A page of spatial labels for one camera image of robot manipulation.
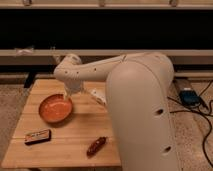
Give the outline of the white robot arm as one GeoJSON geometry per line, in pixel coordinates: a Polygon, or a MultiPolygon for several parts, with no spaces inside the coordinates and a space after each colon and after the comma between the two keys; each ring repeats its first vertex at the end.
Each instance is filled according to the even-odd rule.
{"type": "Polygon", "coordinates": [[[84,64],[69,54],[54,76],[69,95],[84,81],[106,83],[123,171],[181,171],[167,102],[174,69],[166,55],[142,52],[84,64]]]}

